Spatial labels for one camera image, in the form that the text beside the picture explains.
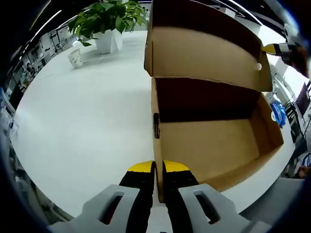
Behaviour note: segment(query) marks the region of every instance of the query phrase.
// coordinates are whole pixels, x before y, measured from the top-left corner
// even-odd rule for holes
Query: white table
[[[83,204],[118,184],[135,163],[153,160],[151,78],[143,68],[146,32],[124,33],[123,49],[100,55],[77,45],[55,56],[26,90],[11,134],[30,178],[58,207],[78,216]],[[80,48],[84,66],[67,55]],[[241,212],[286,166],[294,144],[289,124],[284,145],[258,172],[223,192]]]

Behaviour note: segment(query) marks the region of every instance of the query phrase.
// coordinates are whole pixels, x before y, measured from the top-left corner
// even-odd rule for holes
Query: open cardboard box
[[[159,200],[162,161],[186,165],[218,191],[260,169],[283,144],[267,56],[250,30],[197,2],[155,0],[145,51],[152,76]]]

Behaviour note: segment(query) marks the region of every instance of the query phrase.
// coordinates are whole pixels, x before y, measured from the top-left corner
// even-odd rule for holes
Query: box lid
[[[145,69],[156,78],[198,78],[271,91],[270,67],[261,46],[249,29],[209,6],[154,0]]]

